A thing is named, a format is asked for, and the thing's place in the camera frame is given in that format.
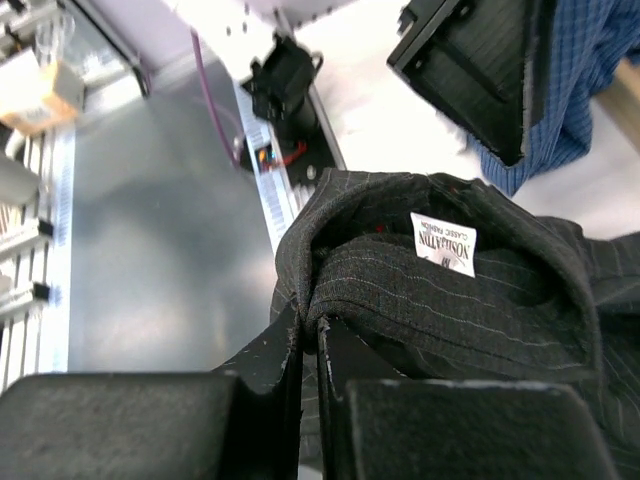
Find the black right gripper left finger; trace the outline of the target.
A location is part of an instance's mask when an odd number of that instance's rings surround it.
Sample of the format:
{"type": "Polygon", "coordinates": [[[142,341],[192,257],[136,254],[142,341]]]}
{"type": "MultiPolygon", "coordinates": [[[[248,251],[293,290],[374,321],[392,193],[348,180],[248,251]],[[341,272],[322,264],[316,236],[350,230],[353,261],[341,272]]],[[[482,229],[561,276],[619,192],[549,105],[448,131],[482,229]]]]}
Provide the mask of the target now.
{"type": "Polygon", "coordinates": [[[294,479],[294,307],[210,372],[45,374],[1,397],[5,479],[294,479]]]}

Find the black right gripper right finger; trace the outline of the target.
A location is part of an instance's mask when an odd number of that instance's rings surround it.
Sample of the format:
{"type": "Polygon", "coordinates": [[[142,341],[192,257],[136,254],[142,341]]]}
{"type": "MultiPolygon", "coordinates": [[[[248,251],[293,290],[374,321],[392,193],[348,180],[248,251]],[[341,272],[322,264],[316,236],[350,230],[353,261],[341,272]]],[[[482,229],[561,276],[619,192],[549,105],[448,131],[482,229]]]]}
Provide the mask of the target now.
{"type": "Polygon", "coordinates": [[[327,479],[615,479],[588,407],[540,382],[410,380],[340,320],[318,324],[327,479]]]}

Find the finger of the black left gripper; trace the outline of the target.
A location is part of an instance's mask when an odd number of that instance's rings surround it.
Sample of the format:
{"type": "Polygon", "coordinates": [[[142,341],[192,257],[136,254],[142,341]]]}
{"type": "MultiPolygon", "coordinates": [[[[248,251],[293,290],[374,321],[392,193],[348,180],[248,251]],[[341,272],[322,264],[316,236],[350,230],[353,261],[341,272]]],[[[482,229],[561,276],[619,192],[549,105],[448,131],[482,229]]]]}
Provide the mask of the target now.
{"type": "Polygon", "coordinates": [[[414,0],[387,64],[505,166],[521,161],[543,117],[555,4],[414,0]]]}

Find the black pinstriped shirt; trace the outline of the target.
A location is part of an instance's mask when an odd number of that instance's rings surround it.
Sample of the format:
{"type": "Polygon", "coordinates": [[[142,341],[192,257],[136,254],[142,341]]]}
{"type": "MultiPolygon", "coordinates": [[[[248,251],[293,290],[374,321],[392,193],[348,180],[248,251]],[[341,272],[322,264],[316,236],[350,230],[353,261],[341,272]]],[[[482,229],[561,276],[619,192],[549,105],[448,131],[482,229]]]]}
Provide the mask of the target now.
{"type": "Polygon", "coordinates": [[[480,180],[327,170],[279,243],[271,311],[341,320],[412,378],[565,383],[639,475],[639,237],[598,240],[480,180]]]}

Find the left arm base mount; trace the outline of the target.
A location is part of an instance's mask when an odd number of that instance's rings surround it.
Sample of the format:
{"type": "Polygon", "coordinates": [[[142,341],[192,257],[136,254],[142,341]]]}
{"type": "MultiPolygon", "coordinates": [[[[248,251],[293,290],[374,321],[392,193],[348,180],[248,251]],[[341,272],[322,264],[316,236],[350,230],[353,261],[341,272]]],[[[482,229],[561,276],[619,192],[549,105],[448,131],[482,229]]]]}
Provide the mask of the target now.
{"type": "Polygon", "coordinates": [[[262,61],[251,62],[251,75],[241,83],[252,99],[256,117],[273,128],[281,150],[280,164],[285,168],[306,151],[290,122],[301,107],[306,85],[311,80],[309,58],[289,39],[273,34],[274,45],[262,61]]]}

